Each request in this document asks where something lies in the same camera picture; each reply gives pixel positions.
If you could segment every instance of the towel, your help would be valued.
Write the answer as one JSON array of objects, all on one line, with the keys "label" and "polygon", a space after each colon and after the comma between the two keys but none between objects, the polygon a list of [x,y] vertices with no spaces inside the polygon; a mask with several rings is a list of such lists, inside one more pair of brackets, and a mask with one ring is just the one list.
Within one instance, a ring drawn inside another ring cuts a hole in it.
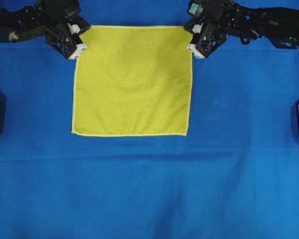
[{"label": "towel", "polygon": [[190,39],[180,26],[92,26],[76,63],[72,133],[187,135]]}]

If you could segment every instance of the blue surface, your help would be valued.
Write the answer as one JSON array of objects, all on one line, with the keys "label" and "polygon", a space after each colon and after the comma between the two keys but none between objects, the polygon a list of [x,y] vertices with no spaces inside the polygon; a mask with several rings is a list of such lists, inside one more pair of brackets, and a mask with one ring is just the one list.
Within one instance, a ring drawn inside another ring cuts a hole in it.
[{"label": "blue surface", "polygon": [[[189,19],[187,0],[81,3],[92,24]],[[43,38],[0,44],[0,239],[299,239],[299,50],[229,37],[195,59],[187,137],[71,134],[74,67]]]}]

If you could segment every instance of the green light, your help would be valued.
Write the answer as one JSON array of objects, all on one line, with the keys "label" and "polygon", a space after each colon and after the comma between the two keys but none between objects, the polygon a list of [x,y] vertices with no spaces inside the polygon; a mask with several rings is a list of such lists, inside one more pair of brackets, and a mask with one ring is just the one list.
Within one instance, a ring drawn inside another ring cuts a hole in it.
[{"label": "green light", "polygon": [[190,6],[189,13],[195,15],[195,13],[196,13],[198,7],[199,7],[198,4],[193,3],[193,4]]}]

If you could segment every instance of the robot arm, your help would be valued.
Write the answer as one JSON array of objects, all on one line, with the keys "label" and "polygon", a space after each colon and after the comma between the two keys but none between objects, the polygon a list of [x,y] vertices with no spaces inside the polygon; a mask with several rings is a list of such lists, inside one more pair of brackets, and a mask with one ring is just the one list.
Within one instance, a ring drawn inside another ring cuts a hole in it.
[{"label": "robot arm", "polygon": [[184,28],[193,34],[187,49],[197,58],[207,58],[227,35],[239,37],[244,45],[264,36],[276,48],[299,47],[299,10],[247,8],[233,0],[191,0],[187,12],[192,19]]},{"label": "robot arm", "polygon": [[0,9],[0,42],[21,42],[46,36],[46,43],[66,59],[87,48],[79,35],[90,24],[79,16],[77,0],[39,0],[34,6],[9,12]]}]

